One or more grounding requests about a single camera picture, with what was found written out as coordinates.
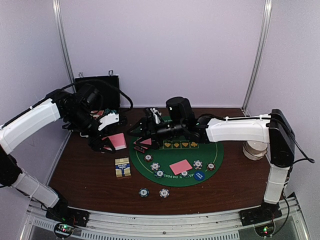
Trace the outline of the pink playing cards pile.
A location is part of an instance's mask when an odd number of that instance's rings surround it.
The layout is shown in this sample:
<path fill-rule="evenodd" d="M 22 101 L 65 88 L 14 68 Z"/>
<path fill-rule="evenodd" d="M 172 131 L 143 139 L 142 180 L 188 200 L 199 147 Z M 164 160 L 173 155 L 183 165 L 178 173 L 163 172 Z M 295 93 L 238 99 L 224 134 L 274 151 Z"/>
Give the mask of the pink playing cards pile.
<path fill-rule="evenodd" d="M 123 132 L 108 136 L 116 151 L 126 149 L 126 139 Z"/>

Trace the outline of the dealt card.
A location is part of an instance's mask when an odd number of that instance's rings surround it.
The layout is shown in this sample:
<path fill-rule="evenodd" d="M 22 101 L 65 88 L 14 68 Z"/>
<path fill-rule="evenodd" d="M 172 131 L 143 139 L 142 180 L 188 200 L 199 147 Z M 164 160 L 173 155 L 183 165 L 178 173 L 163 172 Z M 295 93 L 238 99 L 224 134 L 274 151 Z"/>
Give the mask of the dealt card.
<path fill-rule="evenodd" d="M 141 137 L 138 138 L 136 141 L 133 142 L 134 145 L 136 146 L 142 146 L 142 147 L 145 147 L 145 146 L 151 146 L 152 145 L 152 140 L 150 138 L 148 139 L 144 139 L 141 141 Z"/>

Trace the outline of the blue beige chip mat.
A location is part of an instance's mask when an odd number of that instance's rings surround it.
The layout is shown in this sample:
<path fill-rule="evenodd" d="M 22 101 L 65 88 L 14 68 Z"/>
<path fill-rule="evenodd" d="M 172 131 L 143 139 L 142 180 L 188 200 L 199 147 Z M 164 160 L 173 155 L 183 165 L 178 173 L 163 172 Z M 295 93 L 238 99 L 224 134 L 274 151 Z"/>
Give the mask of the blue beige chip mat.
<path fill-rule="evenodd" d="M 195 160 L 193 162 L 193 167 L 196 169 L 196 170 L 200 170 L 202 167 L 203 167 L 203 162 L 200 161 L 200 160 Z"/>
<path fill-rule="evenodd" d="M 153 162 L 150 165 L 150 168 L 152 171 L 158 171 L 160 169 L 161 165 L 158 162 Z"/>

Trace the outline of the brown chip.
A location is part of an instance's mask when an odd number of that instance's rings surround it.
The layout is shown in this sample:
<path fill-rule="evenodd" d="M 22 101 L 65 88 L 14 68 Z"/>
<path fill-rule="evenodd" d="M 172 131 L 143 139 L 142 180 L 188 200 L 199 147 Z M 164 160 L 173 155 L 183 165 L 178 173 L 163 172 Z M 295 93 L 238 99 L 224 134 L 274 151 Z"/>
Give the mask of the brown chip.
<path fill-rule="evenodd" d="M 213 171 L 216 168 L 215 164 L 210 162 L 207 164 L 207 170 L 208 171 Z"/>
<path fill-rule="evenodd" d="M 151 162 L 151 161 L 153 160 L 153 156 L 152 156 L 151 154 L 146 154 L 146 155 L 144 156 L 144 160 L 145 160 L 146 162 Z"/>

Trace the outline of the blue green chip mat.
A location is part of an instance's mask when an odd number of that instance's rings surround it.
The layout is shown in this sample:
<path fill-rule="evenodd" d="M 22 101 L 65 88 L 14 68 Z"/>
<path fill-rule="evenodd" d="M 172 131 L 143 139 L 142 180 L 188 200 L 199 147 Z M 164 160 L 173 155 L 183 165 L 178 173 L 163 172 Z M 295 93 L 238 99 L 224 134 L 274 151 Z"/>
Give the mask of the blue green chip mat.
<path fill-rule="evenodd" d="M 154 172 L 154 176 L 155 176 L 156 178 L 163 178 L 164 175 L 165 175 L 165 172 L 164 172 L 163 170 L 161 170 L 161 169 L 156 170 L 156 171 Z"/>
<path fill-rule="evenodd" d="M 183 178 L 186 178 L 186 177 L 189 175 L 189 173 L 188 173 L 188 171 L 183 171 L 180 175 L 181 175 Z"/>

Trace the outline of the blue small blind button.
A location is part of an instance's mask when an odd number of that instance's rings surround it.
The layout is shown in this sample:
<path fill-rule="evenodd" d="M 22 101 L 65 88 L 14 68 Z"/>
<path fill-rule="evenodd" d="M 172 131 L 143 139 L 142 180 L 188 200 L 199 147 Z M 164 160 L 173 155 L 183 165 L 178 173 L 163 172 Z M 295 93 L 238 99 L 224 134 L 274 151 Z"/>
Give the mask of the blue small blind button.
<path fill-rule="evenodd" d="M 196 171 L 193 175 L 194 179 L 197 181 L 203 181 L 205 179 L 205 173 L 203 171 Z"/>

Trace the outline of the blue beige 10 chip stack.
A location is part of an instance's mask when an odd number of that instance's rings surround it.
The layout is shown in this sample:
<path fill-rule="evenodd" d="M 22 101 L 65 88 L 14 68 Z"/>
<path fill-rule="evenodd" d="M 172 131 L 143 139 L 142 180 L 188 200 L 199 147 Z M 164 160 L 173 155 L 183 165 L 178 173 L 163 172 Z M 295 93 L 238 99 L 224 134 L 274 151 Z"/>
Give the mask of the blue beige 10 chip stack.
<path fill-rule="evenodd" d="M 161 198 L 167 198 L 168 196 L 170 195 L 170 191 L 166 188 L 162 188 L 160 191 L 159 191 L 159 196 Z"/>

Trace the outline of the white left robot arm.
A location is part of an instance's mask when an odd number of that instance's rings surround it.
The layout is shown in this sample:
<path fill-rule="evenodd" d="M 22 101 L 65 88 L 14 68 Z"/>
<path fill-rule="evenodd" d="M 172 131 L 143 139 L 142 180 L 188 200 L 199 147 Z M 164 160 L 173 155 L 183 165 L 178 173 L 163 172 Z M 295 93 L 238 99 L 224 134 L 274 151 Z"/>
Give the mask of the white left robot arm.
<path fill-rule="evenodd" d="M 0 186 L 13 187 L 29 198 L 39 201 L 48 213 L 67 222 L 72 218 L 68 201 L 57 191 L 40 183 L 20 168 L 12 156 L 13 150 L 28 137 L 43 127 L 62 119 L 64 129 L 88 136 L 88 145 L 95 152 L 115 153 L 116 148 L 110 135 L 118 126 L 128 120 L 124 110 L 94 118 L 91 114 L 95 102 L 103 99 L 102 94 L 92 85 L 94 79 L 81 80 L 76 93 L 67 92 L 72 84 L 48 93 L 19 115 L 0 127 Z"/>

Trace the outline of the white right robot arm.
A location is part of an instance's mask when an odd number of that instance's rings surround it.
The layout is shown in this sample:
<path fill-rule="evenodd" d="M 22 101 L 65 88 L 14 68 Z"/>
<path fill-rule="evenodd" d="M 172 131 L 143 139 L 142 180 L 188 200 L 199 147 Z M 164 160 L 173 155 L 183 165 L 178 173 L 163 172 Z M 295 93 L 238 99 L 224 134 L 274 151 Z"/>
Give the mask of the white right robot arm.
<path fill-rule="evenodd" d="M 270 171 L 262 206 L 256 210 L 259 220 L 268 220 L 275 212 L 290 170 L 297 162 L 295 150 L 299 150 L 305 161 L 315 163 L 308 157 L 296 140 L 296 136 L 279 109 L 270 114 L 251 117 L 223 117 L 203 114 L 196 118 L 192 110 L 168 108 L 170 121 L 164 121 L 158 113 L 146 108 L 145 117 L 138 122 L 140 130 L 138 146 L 150 139 L 149 148 L 159 149 L 165 140 L 184 136 L 196 143 L 216 143 L 224 141 L 252 141 L 269 144 Z"/>

